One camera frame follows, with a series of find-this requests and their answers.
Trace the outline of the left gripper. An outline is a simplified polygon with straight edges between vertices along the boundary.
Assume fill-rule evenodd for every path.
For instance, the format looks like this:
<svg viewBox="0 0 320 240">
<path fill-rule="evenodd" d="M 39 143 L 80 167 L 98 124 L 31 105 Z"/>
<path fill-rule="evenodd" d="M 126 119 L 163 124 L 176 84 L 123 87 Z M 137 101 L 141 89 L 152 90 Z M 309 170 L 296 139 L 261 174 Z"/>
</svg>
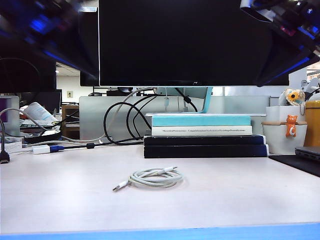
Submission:
<svg viewBox="0 0 320 240">
<path fill-rule="evenodd" d="M 85 28 L 82 0 L 2 0 L 0 35 L 24 39 L 49 58 L 98 78 L 97 50 L 90 41 L 97 26 Z"/>
</svg>

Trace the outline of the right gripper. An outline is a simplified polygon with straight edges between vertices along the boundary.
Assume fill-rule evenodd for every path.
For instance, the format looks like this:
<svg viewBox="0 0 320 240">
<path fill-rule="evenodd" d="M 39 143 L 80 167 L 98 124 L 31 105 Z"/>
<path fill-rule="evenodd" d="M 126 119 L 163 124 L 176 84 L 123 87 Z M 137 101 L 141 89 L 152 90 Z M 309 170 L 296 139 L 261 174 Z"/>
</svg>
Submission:
<svg viewBox="0 0 320 240">
<path fill-rule="evenodd" d="M 251 10 L 277 26 L 256 86 L 288 85 L 289 74 L 320 60 L 318 0 L 252 0 Z"/>
</svg>

